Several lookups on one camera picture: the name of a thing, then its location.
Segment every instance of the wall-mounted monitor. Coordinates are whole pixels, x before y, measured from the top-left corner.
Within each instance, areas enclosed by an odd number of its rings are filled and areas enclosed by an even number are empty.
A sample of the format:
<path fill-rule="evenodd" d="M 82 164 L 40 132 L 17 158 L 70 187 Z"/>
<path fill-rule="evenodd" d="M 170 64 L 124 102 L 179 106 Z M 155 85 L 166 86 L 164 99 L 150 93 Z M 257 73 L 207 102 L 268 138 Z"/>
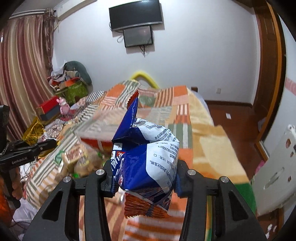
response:
<path fill-rule="evenodd" d="M 139 26 L 123 30 L 124 46 L 133 47 L 153 44 L 151 26 Z"/>
<path fill-rule="evenodd" d="M 111 30 L 162 23 L 159 0 L 143 0 L 109 8 Z"/>

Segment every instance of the wooden door frame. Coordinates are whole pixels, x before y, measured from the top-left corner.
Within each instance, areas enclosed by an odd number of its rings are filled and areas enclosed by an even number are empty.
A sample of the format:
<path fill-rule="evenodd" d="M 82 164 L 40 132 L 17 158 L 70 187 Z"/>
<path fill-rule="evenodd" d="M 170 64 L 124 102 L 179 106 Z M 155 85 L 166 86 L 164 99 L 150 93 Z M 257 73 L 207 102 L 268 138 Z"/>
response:
<path fill-rule="evenodd" d="M 284 38 L 284 32 L 281 25 L 280 18 L 277 13 L 273 10 L 272 6 L 267 3 L 268 8 L 270 10 L 272 20 L 275 27 L 275 34 L 276 34 L 276 41 L 277 41 L 277 49 L 278 49 L 278 65 L 277 65 L 277 73 L 276 73 L 276 84 L 274 88 L 274 94 L 271 100 L 271 105 L 268 110 L 265 122 L 259 132 L 259 135 L 257 136 L 255 140 L 255 146 L 262 155 L 264 161 L 267 161 L 268 155 L 267 152 L 263 146 L 263 140 L 267 137 L 268 132 L 271 129 L 271 126 L 274 122 L 274 119 L 276 117 L 276 113 L 279 109 L 279 105 L 281 102 L 281 97 L 284 91 L 284 85 L 285 85 L 285 78 L 286 78 L 286 44 L 285 44 L 285 38 Z M 255 106 L 256 101 L 258 100 L 258 90 L 260 87 L 260 82 L 262 78 L 262 67 L 263 67 L 263 47 L 262 47 L 262 31 L 261 31 L 261 25 L 260 21 L 258 19 L 258 14 L 256 12 L 256 7 L 254 7 L 258 28 L 259 28 L 259 36 L 260 36 L 260 70 L 259 70 L 259 80 L 258 80 L 258 86 L 257 91 L 255 95 L 255 101 L 253 106 Z"/>

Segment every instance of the metal screw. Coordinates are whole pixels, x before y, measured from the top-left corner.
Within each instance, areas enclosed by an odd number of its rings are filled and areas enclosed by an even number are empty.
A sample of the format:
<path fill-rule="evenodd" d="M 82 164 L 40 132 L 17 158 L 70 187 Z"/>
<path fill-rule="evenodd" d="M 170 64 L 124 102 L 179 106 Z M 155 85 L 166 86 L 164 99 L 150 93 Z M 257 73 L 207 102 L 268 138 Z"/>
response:
<path fill-rule="evenodd" d="M 103 175 L 105 173 L 105 171 L 103 169 L 99 169 L 96 171 L 97 175 Z"/>
<path fill-rule="evenodd" d="M 193 169 L 189 169 L 187 171 L 187 173 L 190 175 L 190 176 L 194 176 L 196 174 L 196 170 L 193 170 Z"/>
<path fill-rule="evenodd" d="M 71 181 L 71 177 L 66 176 L 63 178 L 63 182 L 68 183 L 69 181 Z"/>
<path fill-rule="evenodd" d="M 228 177 L 221 177 L 221 181 L 224 183 L 227 183 L 227 182 L 229 182 L 229 179 L 228 179 Z"/>

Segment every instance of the blue snack bag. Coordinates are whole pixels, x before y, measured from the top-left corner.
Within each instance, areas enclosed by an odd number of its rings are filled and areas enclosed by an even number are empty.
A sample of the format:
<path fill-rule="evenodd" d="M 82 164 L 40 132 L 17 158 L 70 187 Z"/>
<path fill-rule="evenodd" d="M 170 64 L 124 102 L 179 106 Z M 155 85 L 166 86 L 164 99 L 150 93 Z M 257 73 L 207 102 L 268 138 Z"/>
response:
<path fill-rule="evenodd" d="M 138 101 L 136 92 L 112 139 L 111 168 L 126 192 L 126 217 L 167 218 L 179 141 L 168 128 L 136 118 Z"/>

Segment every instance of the white wall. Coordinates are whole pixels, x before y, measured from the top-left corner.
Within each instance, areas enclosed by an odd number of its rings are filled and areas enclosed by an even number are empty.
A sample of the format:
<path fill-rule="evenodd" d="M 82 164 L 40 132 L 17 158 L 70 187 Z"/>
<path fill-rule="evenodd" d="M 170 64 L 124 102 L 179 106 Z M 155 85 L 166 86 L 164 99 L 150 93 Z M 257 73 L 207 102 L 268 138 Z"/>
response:
<path fill-rule="evenodd" d="M 296 82 L 296 42 L 282 19 L 281 23 L 283 26 L 286 41 L 286 78 L 289 78 L 292 81 Z M 268 153 L 272 153 L 272 151 L 275 149 L 288 124 L 296 125 L 296 95 L 285 88 L 274 123 L 265 141 L 263 142 L 264 147 L 268 151 Z M 295 204 L 296 197 L 293 197 L 283 207 L 284 222 L 286 222 L 286 220 L 290 216 L 293 208 L 295 207 Z"/>
<path fill-rule="evenodd" d="M 258 27 L 258 22 L 257 22 L 257 18 L 256 18 L 256 14 L 254 11 L 254 8 L 251 8 L 252 10 L 252 15 L 253 15 L 253 21 L 254 21 L 254 25 L 255 25 L 255 37 L 256 37 L 256 62 L 255 62 L 255 82 L 254 82 L 254 86 L 253 86 L 253 93 L 251 96 L 251 104 L 254 104 L 255 101 L 255 97 L 256 97 L 256 91 L 257 91 L 257 87 L 258 87 L 258 80 L 259 80 L 259 72 L 260 72 L 260 35 L 259 35 L 259 27 Z"/>
<path fill-rule="evenodd" d="M 144 58 L 109 29 L 108 8 L 130 1 L 99 0 L 63 20 L 54 34 L 57 65 L 83 63 L 94 90 L 143 70 L 162 88 L 198 86 L 205 99 L 253 101 L 258 27 L 249 8 L 232 0 L 160 0 L 164 26 L 153 26 L 155 43 Z"/>

